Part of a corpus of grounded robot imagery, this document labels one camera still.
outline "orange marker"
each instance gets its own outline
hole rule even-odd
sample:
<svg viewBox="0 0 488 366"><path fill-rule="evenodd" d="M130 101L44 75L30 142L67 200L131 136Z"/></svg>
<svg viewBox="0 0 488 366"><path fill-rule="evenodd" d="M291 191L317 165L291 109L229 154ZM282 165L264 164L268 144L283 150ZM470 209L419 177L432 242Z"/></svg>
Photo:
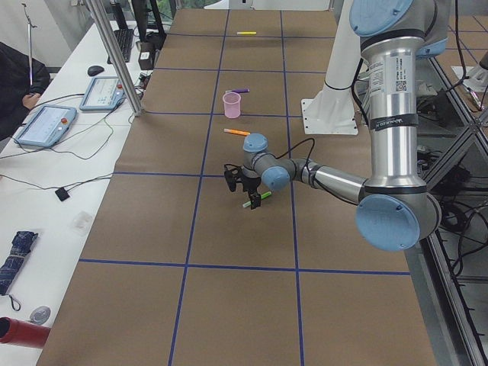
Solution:
<svg viewBox="0 0 488 366"><path fill-rule="evenodd" d="M231 130L229 128L224 128L223 132L233 133L234 135L241 135L241 136L247 136L251 134L250 132L247 131Z"/></svg>

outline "light blue joint cap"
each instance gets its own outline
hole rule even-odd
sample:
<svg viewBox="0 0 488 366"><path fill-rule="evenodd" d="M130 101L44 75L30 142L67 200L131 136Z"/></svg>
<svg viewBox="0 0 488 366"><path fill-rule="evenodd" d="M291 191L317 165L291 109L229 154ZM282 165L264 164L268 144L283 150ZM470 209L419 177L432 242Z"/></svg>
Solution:
<svg viewBox="0 0 488 366"><path fill-rule="evenodd" d="M385 194L372 194L360 202L356 225L371 245L388 252L411 248L419 241L416 216L402 201Z"/></svg>
<svg viewBox="0 0 488 366"><path fill-rule="evenodd" d="M387 31L409 10L413 0L355 0L349 23L359 37L373 37Z"/></svg>
<svg viewBox="0 0 488 366"><path fill-rule="evenodd" d="M290 175L288 174L287 169L282 166L272 166L262 173L261 179L269 189L272 191L279 191L288 185L290 182Z"/></svg>
<svg viewBox="0 0 488 366"><path fill-rule="evenodd" d="M417 59L428 59L429 57L438 56L445 51L445 47L448 45L448 39L439 40L432 44L422 47L417 51Z"/></svg>
<svg viewBox="0 0 488 366"><path fill-rule="evenodd" d="M268 139L260 133L251 133L244 139L242 148L247 153L260 153L268 148Z"/></svg>

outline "red cylinder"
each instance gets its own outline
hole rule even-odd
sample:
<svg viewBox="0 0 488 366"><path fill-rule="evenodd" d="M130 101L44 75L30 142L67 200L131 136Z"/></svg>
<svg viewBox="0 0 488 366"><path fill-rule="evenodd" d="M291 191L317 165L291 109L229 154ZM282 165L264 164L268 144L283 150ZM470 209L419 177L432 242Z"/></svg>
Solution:
<svg viewBox="0 0 488 366"><path fill-rule="evenodd" d="M50 330L45 326L3 317L0 318L0 343L42 348Z"/></svg>

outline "pink cup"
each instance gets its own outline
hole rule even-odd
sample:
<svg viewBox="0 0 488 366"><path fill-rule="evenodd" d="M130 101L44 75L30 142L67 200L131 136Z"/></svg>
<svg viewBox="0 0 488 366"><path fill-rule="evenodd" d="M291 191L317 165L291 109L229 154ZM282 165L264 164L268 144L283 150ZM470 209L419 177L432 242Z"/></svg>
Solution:
<svg viewBox="0 0 488 366"><path fill-rule="evenodd" d="M237 118L241 115L241 94L226 93L222 97L223 112L227 118Z"/></svg>

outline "white table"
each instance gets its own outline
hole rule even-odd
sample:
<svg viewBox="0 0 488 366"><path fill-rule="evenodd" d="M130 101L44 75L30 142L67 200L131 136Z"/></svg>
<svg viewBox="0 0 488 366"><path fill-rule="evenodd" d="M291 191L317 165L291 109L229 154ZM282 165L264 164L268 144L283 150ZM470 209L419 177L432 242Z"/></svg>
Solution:
<svg viewBox="0 0 488 366"><path fill-rule="evenodd" d="M135 24L129 22L129 25L133 27ZM137 58L138 51L133 47L127 68L134 82L140 74ZM40 102L85 92L91 79L86 71L92 65L105 68L100 76L116 75L114 67L107 64L107 53L96 26L91 27L73 51ZM78 107L80 101L81 98L68 98L54 104ZM77 119L63 139L96 124L104 115L106 112L82 113L79 110ZM114 133L108 144L89 160L47 150L0 159L0 174L42 187L62 187L111 173L129 133L131 115L132 110L125 101L107 118ZM110 127L100 122L95 127L61 143L56 149L72 151L80 156L90 156L104 143L110 132ZM0 156L18 153L22 153L22 150L10 141ZM17 231L29 230L39 233L31 254L27 256L27 260L9 288L9 292L20 300L21 311L13 311L8 297L0 297L0 316L27 320L34 309L44 305L52 311L51 317L44 325L49 327L53 325L91 228L90 223L85 228L85 232L81 233L72 228L72 222L81 212L95 218L107 186L108 180L86 183L70 191L71 197L61 202L53 189L42 191L0 178L0 202L2 203L0 265L3 265L8 257L11 241ZM40 353L40 349L0 345L2 366L35 365Z"/></svg>

